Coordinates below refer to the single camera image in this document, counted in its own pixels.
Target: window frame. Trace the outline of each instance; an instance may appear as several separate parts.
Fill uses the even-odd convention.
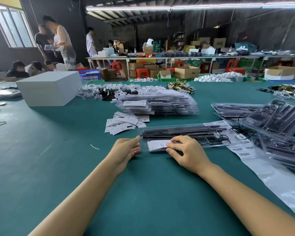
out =
[[[1,25],[1,23],[0,23],[0,30],[1,30],[1,33],[2,33],[2,35],[4,36],[4,39],[6,40],[6,43],[8,44],[9,48],[12,48],[12,49],[16,49],[16,48],[37,48],[37,45],[36,45],[36,43],[35,43],[35,38],[34,38],[34,35],[33,35],[32,30],[31,30],[31,28],[30,28],[30,26],[29,26],[29,23],[28,23],[28,20],[27,20],[27,18],[26,18],[26,14],[25,14],[25,12],[24,12],[22,9],[18,9],[18,8],[16,8],[16,7],[10,7],[10,6],[7,6],[7,5],[4,5],[4,4],[1,4],[1,3],[0,3],[0,6],[6,8],[5,10],[0,10],[1,15],[2,15],[2,17],[3,17],[3,19],[4,19],[4,22],[5,22],[6,26],[9,27],[8,22],[7,22],[7,20],[6,20],[6,17],[3,15],[3,12],[4,12],[4,11],[6,11],[6,12],[8,13],[8,15],[9,15],[9,17],[10,17],[12,23],[13,23],[13,26],[14,26],[16,32],[17,32],[17,35],[18,35],[18,37],[19,37],[19,39],[20,39],[20,41],[21,41],[21,43],[22,43],[22,47],[18,47],[18,45],[17,45],[17,43],[16,43],[16,40],[15,40],[13,34],[12,34],[11,29],[8,28],[8,29],[9,29],[9,33],[10,33],[10,35],[11,35],[13,41],[14,41],[14,44],[15,44],[15,46],[16,46],[16,47],[12,47],[11,44],[10,44],[10,42],[9,42],[9,40],[8,40],[8,38],[7,38],[7,36],[6,36],[6,34],[5,34],[5,32],[4,32],[4,30],[3,30],[3,27],[2,27],[2,25]],[[31,44],[32,44],[31,47],[26,47],[26,46],[24,45],[24,42],[23,42],[23,40],[22,40],[22,38],[21,38],[21,35],[20,35],[20,32],[19,32],[19,30],[18,30],[18,28],[17,28],[17,26],[16,26],[16,23],[15,23],[13,17],[12,17],[12,14],[11,14],[11,10],[10,10],[10,9],[12,9],[13,11],[18,12],[18,13],[20,14],[20,17],[21,17],[21,19],[22,19],[23,25],[24,25],[24,27],[25,27],[25,29],[26,29],[26,31],[27,31],[27,35],[28,35],[28,37],[29,37],[29,39],[30,39],[30,41],[31,41]]]

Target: hand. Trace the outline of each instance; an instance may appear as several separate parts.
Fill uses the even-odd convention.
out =
[[[139,140],[140,136],[133,139],[118,139],[106,156],[107,160],[111,161],[116,166],[118,174],[122,173],[127,163],[140,153]]]
[[[166,151],[187,170],[202,177],[206,168],[213,165],[197,140],[189,136],[176,136],[171,139],[171,142],[177,143],[166,143],[166,146],[169,147]],[[184,155],[179,155],[175,150],[183,152]]]

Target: beige t-shirt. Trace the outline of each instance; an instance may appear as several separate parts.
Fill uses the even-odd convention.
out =
[[[67,30],[63,26],[59,25],[57,28],[57,35],[59,37],[59,42],[66,43],[65,45],[59,47],[62,57],[75,58],[76,54],[72,47],[72,43]]]

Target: window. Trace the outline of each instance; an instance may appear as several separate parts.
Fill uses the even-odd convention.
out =
[[[0,28],[9,47],[36,47],[23,11],[0,6]]]

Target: pile of gold metal parts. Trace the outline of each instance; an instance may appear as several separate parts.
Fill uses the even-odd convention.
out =
[[[167,83],[166,86],[167,89],[173,89],[178,92],[186,92],[189,94],[194,93],[196,90],[194,88],[191,88],[187,86],[187,81],[179,81],[179,79],[176,79],[173,83]]]
[[[295,99],[295,87],[292,85],[282,84],[278,87],[278,91],[286,92]]]

